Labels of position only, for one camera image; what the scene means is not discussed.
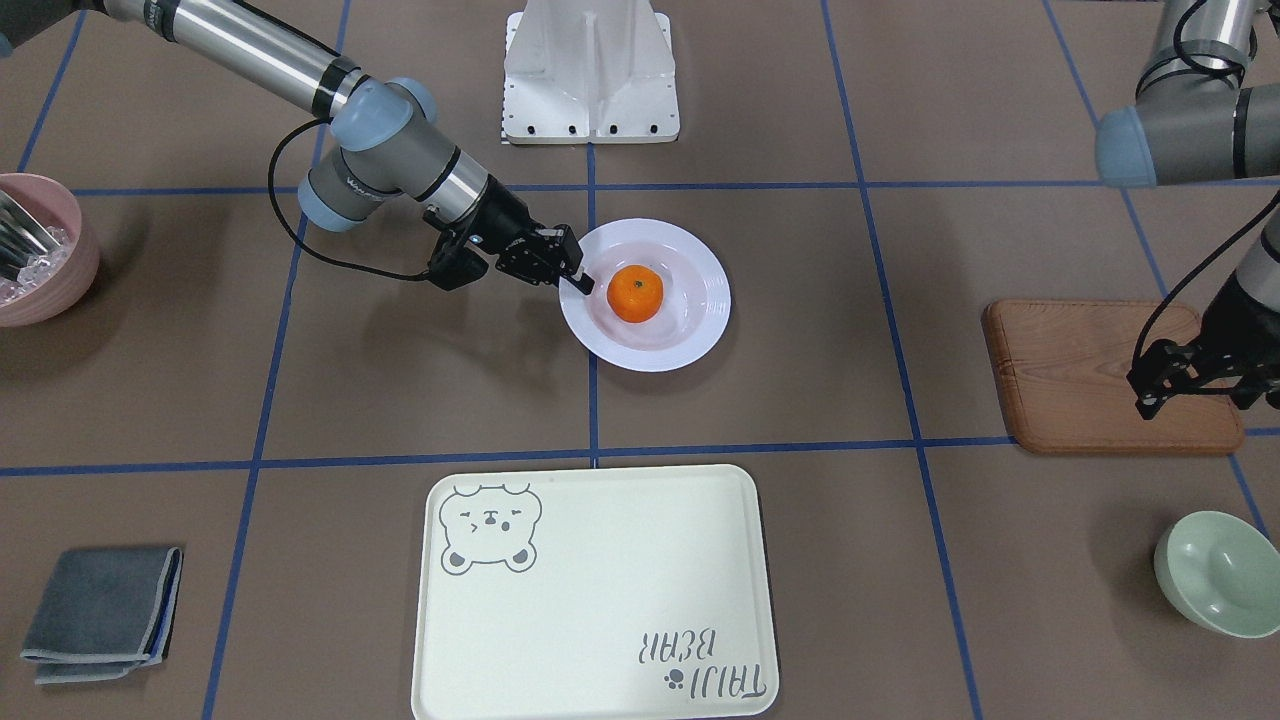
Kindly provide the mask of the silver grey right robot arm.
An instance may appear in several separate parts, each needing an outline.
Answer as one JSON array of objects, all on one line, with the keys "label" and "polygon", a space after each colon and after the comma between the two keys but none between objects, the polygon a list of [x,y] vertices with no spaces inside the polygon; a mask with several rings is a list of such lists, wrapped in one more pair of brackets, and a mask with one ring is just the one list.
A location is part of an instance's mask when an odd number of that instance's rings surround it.
[{"label": "silver grey right robot arm", "polygon": [[404,196],[439,234],[428,266],[412,281],[452,291],[495,268],[530,284],[591,293],[594,281],[572,228],[536,222],[521,199],[444,135],[421,83],[375,79],[244,1],[5,1],[3,54],[88,10],[145,26],[328,126],[335,146],[297,190],[311,224],[346,232]]}]

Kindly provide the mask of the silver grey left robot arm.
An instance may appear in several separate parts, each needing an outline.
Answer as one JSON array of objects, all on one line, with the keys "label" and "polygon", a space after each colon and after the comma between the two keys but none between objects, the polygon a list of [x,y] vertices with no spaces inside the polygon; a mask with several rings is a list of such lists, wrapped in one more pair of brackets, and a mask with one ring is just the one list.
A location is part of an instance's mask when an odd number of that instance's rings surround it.
[{"label": "silver grey left robot arm", "polygon": [[[1277,19],[1275,1],[1167,1],[1133,104],[1108,113],[1094,164],[1114,188],[1149,188],[1275,177],[1279,88],[1247,86],[1254,19]],[[1126,380],[1135,410],[1153,419],[1178,396],[1222,396],[1240,410],[1279,395],[1279,220],[1270,201],[1230,237],[1260,236],[1185,343],[1151,340],[1147,322]]]}]

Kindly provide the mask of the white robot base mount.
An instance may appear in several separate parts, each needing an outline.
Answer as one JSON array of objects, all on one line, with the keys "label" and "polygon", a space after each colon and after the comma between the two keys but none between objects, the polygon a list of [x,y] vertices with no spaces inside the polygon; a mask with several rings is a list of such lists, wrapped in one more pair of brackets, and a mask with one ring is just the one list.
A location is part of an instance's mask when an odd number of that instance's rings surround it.
[{"label": "white robot base mount", "polygon": [[506,19],[500,136],[515,145],[669,143],[672,27],[649,1],[529,1]]}]

